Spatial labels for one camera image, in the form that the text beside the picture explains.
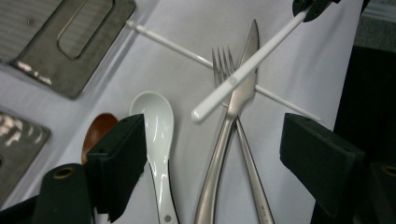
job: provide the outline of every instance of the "white tabletop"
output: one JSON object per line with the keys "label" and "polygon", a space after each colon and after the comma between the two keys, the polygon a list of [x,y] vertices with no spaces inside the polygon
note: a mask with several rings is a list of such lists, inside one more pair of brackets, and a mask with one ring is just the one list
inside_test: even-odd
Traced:
{"label": "white tabletop", "polygon": [[[135,21],[207,59],[212,48],[227,45],[240,58],[253,19],[259,24],[262,44],[292,19],[291,0],[136,2]],[[331,4],[316,20],[297,27],[263,61],[258,84],[321,117],[320,123],[332,129],[361,3]],[[49,143],[4,207],[36,195],[41,177],[51,168],[80,162],[85,132],[98,114],[110,112],[125,118],[138,93],[157,91],[168,99],[175,114],[170,172],[178,217],[180,223],[192,223],[225,109],[219,107],[201,124],[191,121],[191,110],[214,88],[209,68],[128,28],[74,101],[26,81],[9,67],[0,67],[0,106],[52,131]],[[315,200],[279,159],[283,118],[288,112],[294,113],[256,93],[241,121],[276,223],[304,224],[310,222]],[[221,179],[216,221],[258,222],[236,135]],[[158,223],[147,166],[117,223]]]}

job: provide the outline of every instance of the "brown spoon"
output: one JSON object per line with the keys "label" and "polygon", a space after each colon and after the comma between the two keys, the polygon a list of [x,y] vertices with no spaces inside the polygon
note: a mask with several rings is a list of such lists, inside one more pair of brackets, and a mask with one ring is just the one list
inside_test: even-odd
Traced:
{"label": "brown spoon", "polygon": [[81,163],[87,163],[87,153],[114,127],[118,120],[112,114],[101,114],[92,122],[82,146]]}

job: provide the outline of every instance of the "fork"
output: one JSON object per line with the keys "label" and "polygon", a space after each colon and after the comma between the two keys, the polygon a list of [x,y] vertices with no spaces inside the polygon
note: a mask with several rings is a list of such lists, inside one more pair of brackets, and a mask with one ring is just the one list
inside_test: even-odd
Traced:
{"label": "fork", "polygon": [[[222,49],[223,60],[220,57],[220,51],[218,48],[219,67],[217,66],[215,51],[212,49],[213,71],[215,75],[216,86],[226,80],[235,71],[233,56],[231,54],[230,48],[228,47],[227,49],[229,58],[228,62],[226,59],[227,57],[224,48]],[[222,102],[222,104],[226,107],[229,103],[230,97]],[[239,140],[241,142],[241,147],[245,158],[245,164],[247,166],[248,178],[250,182],[250,188],[253,194],[253,200],[256,206],[257,216],[261,224],[275,224],[270,206],[268,204],[264,189],[262,187],[262,182],[260,180],[256,165],[254,164],[254,160],[250,152],[248,140],[246,139],[241,121],[239,120],[239,116],[236,117],[235,122],[236,130],[238,131]]]}

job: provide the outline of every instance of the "white spoon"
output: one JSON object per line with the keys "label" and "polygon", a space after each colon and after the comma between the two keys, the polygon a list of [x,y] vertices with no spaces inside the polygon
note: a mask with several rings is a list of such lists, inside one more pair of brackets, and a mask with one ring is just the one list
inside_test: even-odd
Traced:
{"label": "white spoon", "polygon": [[145,91],[134,98],[129,114],[145,116],[148,163],[154,180],[160,223],[178,223],[168,175],[174,130],[172,107],[159,93]]}

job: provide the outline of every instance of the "chopstick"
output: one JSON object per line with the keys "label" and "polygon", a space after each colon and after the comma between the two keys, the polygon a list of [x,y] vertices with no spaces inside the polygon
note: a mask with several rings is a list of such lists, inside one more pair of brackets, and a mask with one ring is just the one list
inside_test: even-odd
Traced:
{"label": "chopstick", "polygon": [[[146,36],[146,37],[148,37],[148,38],[150,38],[150,39],[152,39],[152,40],[164,45],[165,47],[168,47],[169,49],[172,49],[172,50],[174,50],[174,51],[176,51],[178,53],[181,53],[181,54],[183,54],[183,55],[185,55],[185,56],[195,60],[196,62],[201,63],[201,64],[203,64],[203,65],[205,65],[205,66],[207,66],[209,68],[213,68],[213,63],[210,62],[209,60],[205,59],[204,57],[202,57],[202,56],[200,56],[200,55],[198,55],[198,54],[196,54],[196,53],[194,53],[194,52],[192,52],[192,51],[190,51],[188,49],[185,49],[185,48],[181,47],[180,45],[178,45],[178,44],[176,44],[176,43],[164,38],[161,35],[158,35],[158,34],[152,32],[152,31],[150,31],[146,27],[144,27],[144,26],[142,26],[142,25],[140,25],[140,24],[138,24],[138,23],[136,23],[134,21],[127,21],[126,25],[128,27],[130,27],[131,29],[136,30],[139,34],[144,35],[144,36]],[[265,88],[263,88],[263,87],[261,87],[259,85],[256,85],[255,89],[256,89],[257,92],[259,92],[259,93],[261,93],[261,94],[273,99],[274,101],[279,102],[280,104],[285,105],[285,106],[287,106],[287,107],[289,107],[289,108],[291,108],[291,109],[293,109],[293,110],[295,110],[295,111],[297,111],[297,112],[299,112],[299,113],[301,113],[301,114],[303,114],[303,115],[305,115],[305,116],[307,116],[307,117],[309,117],[309,118],[311,118],[313,120],[316,120],[316,121],[320,120],[320,118],[318,116],[306,111],[303,108],[300,108],[299,106],[297,106],[297,105],[295,105],[295,104],[293,104],[293,103],[281,98],[280,96],[278,96],[278,95],[266,90]]]}
{"label": "chopstick", "polygon": [[295,16],[283,29],[242,64],[228,79],[191,111],[196,122],[204,120],[228,95],[305,19],[308,9]]}

